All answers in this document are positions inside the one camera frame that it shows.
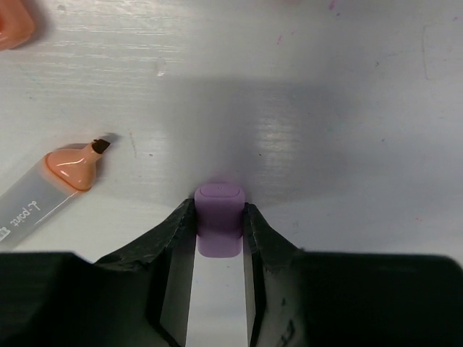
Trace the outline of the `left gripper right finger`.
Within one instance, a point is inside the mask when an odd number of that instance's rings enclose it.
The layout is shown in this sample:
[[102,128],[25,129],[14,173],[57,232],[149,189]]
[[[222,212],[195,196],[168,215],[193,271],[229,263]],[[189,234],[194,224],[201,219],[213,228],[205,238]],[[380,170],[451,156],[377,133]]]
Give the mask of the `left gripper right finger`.
[[421,254],[308,252],[245,206],[250,346],[460,346],[462,268]]

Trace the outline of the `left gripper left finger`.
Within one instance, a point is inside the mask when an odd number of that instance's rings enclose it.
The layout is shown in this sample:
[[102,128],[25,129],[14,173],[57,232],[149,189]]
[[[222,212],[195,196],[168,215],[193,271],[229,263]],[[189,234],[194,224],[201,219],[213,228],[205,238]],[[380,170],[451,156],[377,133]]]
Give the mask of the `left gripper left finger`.
[[96,262],[71,252],[1,255],[3,346],[184,346],[195,203]]

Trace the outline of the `purple highlighter cap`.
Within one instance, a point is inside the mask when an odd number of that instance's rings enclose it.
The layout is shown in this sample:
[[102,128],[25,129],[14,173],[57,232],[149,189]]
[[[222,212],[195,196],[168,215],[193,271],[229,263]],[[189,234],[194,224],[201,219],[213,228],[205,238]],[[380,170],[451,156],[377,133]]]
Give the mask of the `purple highlighter cap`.
[[233,258],[242,251],[245,193],[235,184],[210,183],[194,196],[197,247],[208,258]]

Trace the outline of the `orange tip grey highlighter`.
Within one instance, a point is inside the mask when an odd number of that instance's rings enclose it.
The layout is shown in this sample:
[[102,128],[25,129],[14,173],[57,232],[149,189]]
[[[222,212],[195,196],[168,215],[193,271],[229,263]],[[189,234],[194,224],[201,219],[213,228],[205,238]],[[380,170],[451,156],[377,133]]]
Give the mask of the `orange tip grey highlighter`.
[[81,148],[49,152],[8,188],[1,196],[1,251],[17,247],[47,218],[88,192],[110,144],[96,139]]

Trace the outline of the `orange highlighter cap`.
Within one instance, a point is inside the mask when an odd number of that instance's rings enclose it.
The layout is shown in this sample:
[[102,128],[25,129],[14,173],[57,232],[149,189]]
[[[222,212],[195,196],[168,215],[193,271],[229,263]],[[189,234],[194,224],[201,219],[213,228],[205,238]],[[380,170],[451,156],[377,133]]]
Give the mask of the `orange highlighter cap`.
[[35,22],[23,1],[1,0],[1,50],[22,45],[35,32]]

